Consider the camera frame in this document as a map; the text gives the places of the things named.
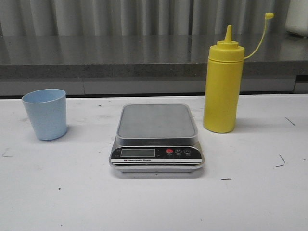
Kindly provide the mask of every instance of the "digital kitchen scale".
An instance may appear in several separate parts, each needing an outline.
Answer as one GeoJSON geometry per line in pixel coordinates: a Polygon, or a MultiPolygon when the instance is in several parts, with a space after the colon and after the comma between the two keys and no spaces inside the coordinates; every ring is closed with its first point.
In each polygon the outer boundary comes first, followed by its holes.
{"type": "Polygon", "coordinates": [[[109,161],[121,172],[192,172],[201,168],[204,157],[188,106],[124,106],[109,161]]]}

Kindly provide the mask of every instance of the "black mark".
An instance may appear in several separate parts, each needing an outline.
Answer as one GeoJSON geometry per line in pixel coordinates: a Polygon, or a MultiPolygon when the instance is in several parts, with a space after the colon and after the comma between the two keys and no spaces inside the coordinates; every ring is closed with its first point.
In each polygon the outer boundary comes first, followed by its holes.
{"type": "Polygon", "coordinates": [[[10,148],[5,149],[4,153],[2,153],[2,157],[13,157],[12,155],[5,155],[10,148]]]}
{"type": "Polygon", "coordinates": [[[291,120],[289,120],[287,117],[285,117],[291,124],[293,124],[294,126],[296,126],[291,120]]]}
{"type": "Polygon", "coordinates": [[[283,157],[281,155],[279,155],[279,156],[283,160],[283,164],[282,165],[276,165],[276,167],[280,167],[280,166],[284,166],[285,165],[285,160],[283,159],[283,157]]]}

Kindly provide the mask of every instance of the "lcd display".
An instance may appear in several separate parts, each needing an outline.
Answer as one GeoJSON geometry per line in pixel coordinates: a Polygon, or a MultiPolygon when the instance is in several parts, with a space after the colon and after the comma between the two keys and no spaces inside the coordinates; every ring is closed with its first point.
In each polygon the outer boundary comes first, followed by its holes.
{"type": "Polygon", "coordinates": [[[155,149],[122,149],[121,157],[155,157],[155,149]]]}

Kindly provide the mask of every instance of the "white object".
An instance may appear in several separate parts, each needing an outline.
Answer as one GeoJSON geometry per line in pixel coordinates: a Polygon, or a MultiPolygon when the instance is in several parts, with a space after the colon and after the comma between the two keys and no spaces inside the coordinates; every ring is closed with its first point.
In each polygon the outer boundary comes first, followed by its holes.
{"type": "Polygon", "coordinates": [[[308,36],[308,0],[291,0],[285,23],[288,32],[308,36]]]}
{"type": "Polygon", "coordinates": [[[227,134],[203,128],[204,100],[67,99],[68,132],[50,142],[35,137],[21,100],[0,100],[0,230],[306,230],[308,95],[241,95],[227,134]],[[109,155],[128,103],[187,104],[205,167],[113,169],[109,155]],[[277,167],[280,156],[285,165],[277,167]]]}

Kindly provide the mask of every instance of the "scale control panel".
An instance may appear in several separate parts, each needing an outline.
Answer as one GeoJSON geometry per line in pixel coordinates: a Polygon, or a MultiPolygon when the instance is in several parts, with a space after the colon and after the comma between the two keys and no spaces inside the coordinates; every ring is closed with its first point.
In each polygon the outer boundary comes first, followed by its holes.
{"type": "Polygon", "coordinates": [[[199,150],[193,147],[121,147],[112,152],[114,165],[198,165],[202,162],[199,150]]]}

